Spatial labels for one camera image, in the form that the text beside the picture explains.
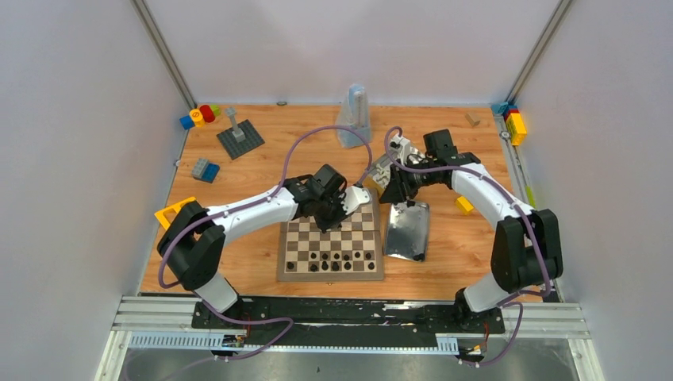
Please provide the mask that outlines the wooden chess board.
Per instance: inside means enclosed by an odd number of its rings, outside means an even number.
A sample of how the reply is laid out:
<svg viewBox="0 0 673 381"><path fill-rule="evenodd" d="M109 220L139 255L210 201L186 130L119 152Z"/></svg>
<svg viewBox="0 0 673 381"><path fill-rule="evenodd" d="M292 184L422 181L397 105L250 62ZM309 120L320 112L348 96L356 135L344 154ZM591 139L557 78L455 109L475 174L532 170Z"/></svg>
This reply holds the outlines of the wooden chess board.
<svg viewBox="0 0 673 381"><path fill-rule="evenodd" d="M310 259L312 252L317 259ZM361 258L354 257L355 252ZM372 254L371 260L365 254ZM330 255L329 261L340 261L340 270L321 270L323 253ZM339 260L333 255L340 254ZM349 254L353 271L344 271L343 255ZM287 270L287 262L295 262L295 271ZM376 269L370 271L367 264L375 262ZM317 272L310 271L310 265L318 266ZM280 282L363 282L384 279L383 243L381 240L380 209L377 201L362 205L355 213L341 222L337 229L322 233L312 217L300 217L281 224L279 238L279 259L277 280Z"/></svg>

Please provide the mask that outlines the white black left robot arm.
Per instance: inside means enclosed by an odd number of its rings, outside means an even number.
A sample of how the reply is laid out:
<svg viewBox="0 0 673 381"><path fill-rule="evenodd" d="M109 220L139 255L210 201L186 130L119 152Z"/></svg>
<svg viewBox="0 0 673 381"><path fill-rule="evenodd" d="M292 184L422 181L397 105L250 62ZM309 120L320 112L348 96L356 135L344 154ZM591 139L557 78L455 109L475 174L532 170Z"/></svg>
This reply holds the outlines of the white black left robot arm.
<svg viewBox="0 0 673 381"><path fill-rule="evenodd" d="M311 217L323 232L336 229L370 195L361 186L348 186L328 164L314 175L284 179L270 190L223 206L185 204L167 227L157 250L160 270L170 269L176 282L213 308L213 318L225 328L243 317L239 294L219 273L223 249L238 238L269 225Z"/></svg>

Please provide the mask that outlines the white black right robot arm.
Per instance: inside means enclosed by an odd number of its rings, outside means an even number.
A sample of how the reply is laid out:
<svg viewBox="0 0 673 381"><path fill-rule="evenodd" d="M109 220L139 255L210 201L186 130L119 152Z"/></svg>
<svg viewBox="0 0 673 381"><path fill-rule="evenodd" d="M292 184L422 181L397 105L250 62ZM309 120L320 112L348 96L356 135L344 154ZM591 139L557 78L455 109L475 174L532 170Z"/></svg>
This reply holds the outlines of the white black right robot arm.
<svg viewBox="0 0 673 381"><path fill-rule="evenodd" d="M494 230L490 273L456 293L453 320L463 331L477 329L485 311L504 306L523 294L551 291L552 280L563 274L558 217L516 198L471 152L460 152L447 129L424 136L425 153L419 159L393 156L393 148L407 142L402 128L386 132L384 152L390 157L390 181L379 200L407 202L422 187L444 184L471 203Z"/></svg>

